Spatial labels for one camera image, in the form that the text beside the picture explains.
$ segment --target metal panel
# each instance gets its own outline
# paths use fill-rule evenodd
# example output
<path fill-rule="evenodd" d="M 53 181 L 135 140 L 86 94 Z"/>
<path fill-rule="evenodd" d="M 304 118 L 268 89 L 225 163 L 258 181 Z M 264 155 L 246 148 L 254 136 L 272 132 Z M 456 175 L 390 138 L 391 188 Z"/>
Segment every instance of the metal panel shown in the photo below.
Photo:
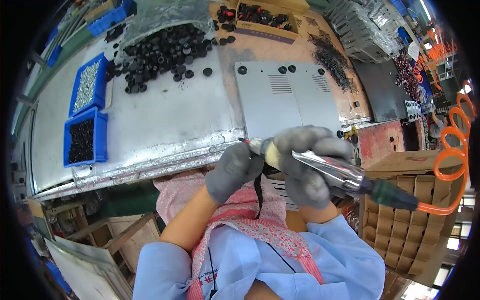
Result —
<path fill-rule="evenodd" d="M 249 138 L 269 138 L 283 129 L 302 126 L 297 100 L 278 62 L 236 62 L 247 74 L 235 72 Z"/>
<path fill-rule="evenodd" d="M 297 70 L 287 74 L 292 82 L 302 125 L 326 127 L 336 136 L 336 132 L 342 130 L 342 125 L 325 75 L 320 75 L 320 67 L 314 64 L 291 64 Z"/>
<path fill-rule="evenodd" d="M 237 85 L 249 138 L 268 138 L 297 126 L 341 130 L 330 87 L 314 64 L 297 64 L 295 73 L 281 74 L 279 62 L 237 62 L 247 74 L 236 72 Z"/>

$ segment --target ventilation slots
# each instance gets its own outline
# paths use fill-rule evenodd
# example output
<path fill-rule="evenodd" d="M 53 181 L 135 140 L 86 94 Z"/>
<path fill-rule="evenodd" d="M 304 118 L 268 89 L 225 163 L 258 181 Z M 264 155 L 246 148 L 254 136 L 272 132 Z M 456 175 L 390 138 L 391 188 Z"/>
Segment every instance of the ventilation slots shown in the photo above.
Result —
<path fill-rule="evenodd" d="M 312 75 L 312 78 L 318 92 L 330 92 L 325 76 Z"/>
<path fill-rule="evenodd" d="M 281 74 L 268 75 L 272 93 L 274 94 L 293 94 L 292 86 L 288 80 L 288 76 Z"/>

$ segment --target stack of metal panels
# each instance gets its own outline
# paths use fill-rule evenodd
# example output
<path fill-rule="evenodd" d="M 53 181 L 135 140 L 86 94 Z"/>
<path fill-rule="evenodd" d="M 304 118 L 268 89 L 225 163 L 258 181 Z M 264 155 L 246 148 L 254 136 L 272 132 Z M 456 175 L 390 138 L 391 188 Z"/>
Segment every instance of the stack of metal panels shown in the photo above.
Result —
<path fill-rule="evenodd" d="M 385 26 L 387 31 L 383 32 L 369 18 L 367 8 L 348 0 L 338 0 L 333 3 L 327 17 L 348 56 L 362 62 L 381 63 L 398 55 L 400 46 L 392 38 L 393 28 Z M 390 14 L 383 17 L 383 24 L 388 23 L 386 20 L 394 20 Z"/>

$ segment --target pink floral apron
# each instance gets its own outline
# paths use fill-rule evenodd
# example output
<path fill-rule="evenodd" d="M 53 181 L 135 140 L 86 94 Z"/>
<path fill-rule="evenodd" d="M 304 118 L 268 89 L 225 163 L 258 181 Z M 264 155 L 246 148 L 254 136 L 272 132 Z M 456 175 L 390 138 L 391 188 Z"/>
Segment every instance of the pink floral apron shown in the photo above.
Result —
<path fill-rule="evenodd" d="M 168 181 L 154 180 L 154 185 L 160 191 L 156 210 L 165 224 L 168 224 L 205 185 L 205 177 L 199 171 L 189 171 Z M 187 291 L 188 299 L 204 299 L 198 279 L 200 268 L 204 262 L 210 233 L 215 227 L 224 225 L 283 250 L 287 253 L 286 256 L 298 259 L 306 273 L 313 275 L 320 284 L 324 284 L 307 242 L 300 234 L 287 228 L 285 200 L 275 192 L 274 187 L 265 177 L 262 180 L 262 191 L 264 204 L 258 220 L 254 220 L 259 207 L 253 181 L 245 184 L 229 198 L 225 205 L 215 211 L 202 240 L 192 251 L 192 282 Z"/>

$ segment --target black strap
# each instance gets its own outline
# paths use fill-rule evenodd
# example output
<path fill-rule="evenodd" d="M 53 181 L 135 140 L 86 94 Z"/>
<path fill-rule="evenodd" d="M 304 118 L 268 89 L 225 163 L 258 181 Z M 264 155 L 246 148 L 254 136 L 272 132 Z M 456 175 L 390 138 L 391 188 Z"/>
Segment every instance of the black strap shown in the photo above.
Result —
<path fill-rule="evenodd" d="M 258 175 L 258 177 L 255 178 L 255 182 L 253 183 L 255 187 L 255 192 L 257 193 L 257 197 L 258 197 L 258 205 L 260 207 L 258 209 L 258 214 L 255 217 L 255 220 L 258 220 L 258 218 L 260 218 L 260 212 L 262 211 L 262 205 L 264 204 L 264 193 L 262 192 L 262 186 L 260 185 L 261 181 L 262 181 L 262 174 L 260 173 L 260 175 Z"/>

